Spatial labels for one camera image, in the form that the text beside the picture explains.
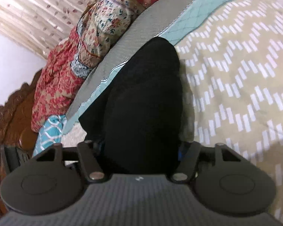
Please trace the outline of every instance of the teal bedsheet edge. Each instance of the teal bedsheet edge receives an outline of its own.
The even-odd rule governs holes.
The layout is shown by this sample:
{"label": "teal bedsheet edge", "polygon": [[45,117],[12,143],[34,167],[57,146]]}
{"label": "teal bedsheet edge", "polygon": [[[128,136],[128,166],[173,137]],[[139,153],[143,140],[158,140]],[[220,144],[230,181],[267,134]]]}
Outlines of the teal bedsheet edge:
{"label": "teal bedsheet edge", "polygon": [[[193,0],[193,2],[179,15],[179,17],[157,36],[167,39],[172,45],[176,45],[188,33],[198,28],[215,9],[228,1],[230,0]],[[81,104],[76,114],[67,120],[67,124],[63,129],[63,134],[67,134],[71,131],[74,124],[78,122],[79,117],[106,89],[125,63],[126,62],[123,62],[115,67],[111,71],[109,77],[102,80],[91,97]]]}

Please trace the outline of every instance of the white wall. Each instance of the white wall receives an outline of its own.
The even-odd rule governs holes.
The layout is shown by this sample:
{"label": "white wall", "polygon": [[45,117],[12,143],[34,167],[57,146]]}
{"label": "white wall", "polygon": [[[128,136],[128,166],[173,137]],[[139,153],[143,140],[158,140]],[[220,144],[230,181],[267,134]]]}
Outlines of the white wall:
{"label": "white wall", "polygon": [[46,61],[0,35],[0,105],[24,82],[31,83]]}

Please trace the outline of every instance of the circular pad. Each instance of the circular pad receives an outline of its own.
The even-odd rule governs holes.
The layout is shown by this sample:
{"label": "circular pad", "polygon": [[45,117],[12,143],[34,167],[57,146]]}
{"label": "circular pad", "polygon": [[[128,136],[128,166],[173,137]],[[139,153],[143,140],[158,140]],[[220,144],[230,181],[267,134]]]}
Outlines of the circular pad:
{"label": "circular pad", "polygon": [[243,162],[224,162],[201,173],[195,181],[201,203],[222,214],[250,216],[266,211],[275,184],[264,172]]}
{"label": "circular pad", "polygon": [[28,162],[1,183],[5,205],[25,215],[44,215],[70,206],[81,195],[78,174],[52,161]]}

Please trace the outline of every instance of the blue patterned fabric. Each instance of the blue patterned fabric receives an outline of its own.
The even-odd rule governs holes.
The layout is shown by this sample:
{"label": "blue patterned fabric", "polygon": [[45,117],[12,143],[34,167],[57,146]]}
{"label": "blue patterned fabric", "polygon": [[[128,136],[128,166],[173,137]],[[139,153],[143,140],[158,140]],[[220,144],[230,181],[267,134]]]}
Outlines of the blue patterned fabric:
{"label": "blue patterned fabric", "polygon": [[54,143],[60,143],[62,138],[62,130],[67,122],[65,115],[50,116],[43,127],[40,128],[35,149],[32,156],[37,155],[44,149]]}
{"label": "blue patterned fabric", "polygon": [[71,70],[77,77],[86,80],[87,76],[92,71],[92,68],[82,64],[79,60],[79,53],[76,53],[73,61],[71,62]]}

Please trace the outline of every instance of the textured plastic surface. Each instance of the textured plastic surface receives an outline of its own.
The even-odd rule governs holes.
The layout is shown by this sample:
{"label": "textured plastic surface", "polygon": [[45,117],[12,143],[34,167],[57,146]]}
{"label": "textured plastic surface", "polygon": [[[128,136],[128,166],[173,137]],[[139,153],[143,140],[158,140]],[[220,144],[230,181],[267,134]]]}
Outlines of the textured plastic surface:
{"label": "textured plastic surface", "polygon": [[205,208],[186,185],[164,175],[114,175],[90,185],[83,197],[60,212],[46,216],[8,213],[0,226],[280,226],[272,216],[234,218]]}

